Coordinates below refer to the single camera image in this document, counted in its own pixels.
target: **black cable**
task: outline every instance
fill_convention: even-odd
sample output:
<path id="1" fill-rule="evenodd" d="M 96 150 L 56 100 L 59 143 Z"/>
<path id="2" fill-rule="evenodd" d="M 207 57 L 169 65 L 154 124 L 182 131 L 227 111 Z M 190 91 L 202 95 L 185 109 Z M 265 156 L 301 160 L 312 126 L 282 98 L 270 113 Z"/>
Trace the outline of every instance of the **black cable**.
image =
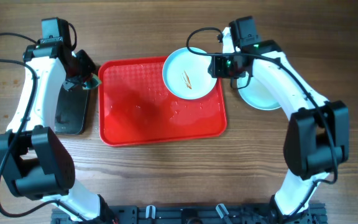
<path id="1" fill-rule="evenodd" d="M 253 58 L 257 58 L 257 59 L 261 59 L 261 60 L 265 60 L 268 62 L 271 62 L 275 65 L 277 65 L 279 68 L 283 69 L 285 72 L 287 72 L 291 78 L 296 82 L 296 84 L 300 87 L 300 89 L 303 91 L 303 93 L 306 95 L 307 99 L 309 99 L 312 103 L 312 105 L 314 106 L 318 116 L 321 119 L 321 122 L 323 124 L 323 127 L 325 128 L 325 133 L 327 135 L 328 141 L 329 141 L 329 146 L 330 146 L 330 150 L 331 150 L 331 159 L 333 162 L 333 171 L 334 171 L 334 178 L 333 180 L 324 180 L 324 179 L 317 179 L 313 181 L 313 185 L 312 187 L 309 189 L 308 194 L 306 195 L 305 199 L 299 204 L 299 206 L 291 213 L 291 215 L 287 216 L 285 220 L 289 220 L 291 219 L 293 216 L 295 216 L 301 209 L 303 206 L 305 206 L 306 202 L 309 200 L 309 198 L 311 197 L 311 194 L 313 193 L 313 190 L 317 187 L 319 182 L 325 183 L 325 184 L 335 184 L 335 182 L 337 181 L 338 178 L 338 170 L 337 170 L 337 160 L 336 160 L 336 152 L 334 149 L 334 140 L 332 137 L 332 133 L 331 130 L 329 129 L 328 123 L 326 121 L 326 118 L 324 117 L 323 112 L 321 112 L 319 106 L 317 105 L 317 103 L 315 102 L 315 100 L 313 99 L 313 97 L 310 95 L 310 93 L 307 91 L 307 89 L 302 85 L 302 83 L 296 78 L 296 76 L 294 76 L 294 74 L 292 74 L 291 71 L 289 71 L 289 69 L 287 69 L 279 60 L 276 60 L 274 58 L 270 58 L 270 57 L 265 57 L 262 55 L 256 55 L 256 54 L 247 54 L 247 53 L 240 53 L 240 52 L 234 52 L 234 53 L 215 53 L 215 54 L 208 54 L 208 53 L 201 53 L 201 52 L 195 52 L 194 50 L 192 50 L 189 47 L 189 41 L 191 39 L 191 37 L 193 35 L 195 35 L 198 32 L 204 31 L 204 30 L 215 30 L 219 32 L 219 41 L 223 38 L 223 33 L 220 29 L 215 28 L 215 27 L 205 27 L 205 28 L 201 28 L 198 30 L 193 31 L 189 37 L 187 38 L 186 41 L 186 47 L 187 49 L 196 55 L 201 55 L 201 56 L 211 56 L 211 57 L 225 57 L 225 56 L 235 56 L 235 55 L 242 55 L 242 56 L 248 56 L 248 57 L 253 57 Z"/>
<path id="2" fill-rule="evenodd" d="M 75 31 L 75 28 L 74 28 L 73 24 L 68 23 L 68 25 L 73 29 L 73 32 L 74 32 L 74 44 L 71 47 L 71 51 L 74 51 L 75 48 L 77 47 L 77 32 Z"/>
<path id="3" fill-rule="evenodd" d="M 251 76 L 248 76 L 247 84 L 246 84 L 245 86 L 242 86 L 242 87 L 233 87 L 234 78 L 231 78 L 231 79 L 230 79 L 230 87 L 231 87 L 233 90 L 241 90 L 241 89 L 243 89 L 243 88 L 248 87 L 250 82 L 251 82 Z"/>
<path id="4" fill-rule="evenodd" d="M 12 35 L 12 36 L 15 36 L 15 37 L 22 37 L 26 40 L 29 40 L 33 43 L 37 43 L 35 40 L 29 38 L 29 37 L 26 37 L 24 35 L 20 35 L 20 34 L 15 34 L 15 33 L 10 33 L 10 32 L 4 32 L 4 33 L 0 33 L 0 36 L 4 36 L 4 35 Z M 34 96 L 35 96 L 35 91 L 37 89 L 37 74 L 36 72 L 34 71 L 34 69 L 23 63 L 23 62 L 20 62 L 20 61 L 17 61 L 17 60 L 9 60 L 9 59 L 1 59 L 0 58 L 0 62 L 5 62 L 5 63 L 13 63 L 13 64 L 16 64 L 16 65 L 22 65 L 24 66 L 25 68 L 28 68 L 32 74 L 32 89 L 31 89 L 31 93 L 30 93 L 30 97 L 29 97 L 29 102 L 27 103 L 27 106 L 25 108 L 25 111 L 24 111 L 24 115 L 23 115 L 23 118 L 22 118 L 22 122 L 19 126 L 19 129 L 17 130 L 15 136 L 13 137 L 11 143 L 9 144 L 9 147 L 8 147 L 8 150 L 7 152 L 5 153 L 2 161 L 1 161 L 1 165 L 0 165 L 0 184 L 1 184 L 1 177 L 2 177 L 2 173 L 4 172 L 4 169 L 5 169 L 5 165 L 6 165 L 6 162 L 7 162 L 7 158 L 9 157 L 9 155 L 12 154 L 12 151 L 16 149 L 17 147 L 17 140 L 19 139 L 19 136 L 21 135 L 21 132 L 25 126 L 25 124 L 27 123 L 27 121 L 29 120 L 29 114 L 30 114 L 30 110 L 31 110 L 31 106 L 32 106 L 32 103 L 34 102 Z M 44 203 L 41 203 L 40 205 L 26 211 L 26 212 L 23 212 L 23 213 L 19 213 L 19 214 L 12 214 L 12 213 L 9 213 L 7 211 L 5 211 L 5 209 L 2 207 L 1 205 L 1 201 L 0 201 L 0 212 L 1 214 L 5 215 L 6 217 L 11 217 L 11 218 L 18 218 L 18 217 L 24 217 L 30 213 L 33 213 L 34 211 L 50 204 L 50 203 L 55 203 L 57 204 L 57 206 L 62 206 L 64 209 L 66 209 L 67 211 L 69 211 L 70 213 L 74 214 L 74 215 L 77 215 L 80 219 L 82 219 L 83 221 L 85 221 L 85 219 L 80 215 L 80 214 L 77 214 L 75 213 L 72 209 L 68 208 L 66 205 L 62 204 L 59 200 L 51 200 L 51 201 L 48 201 L 48 202 L 44 202 Z"/>

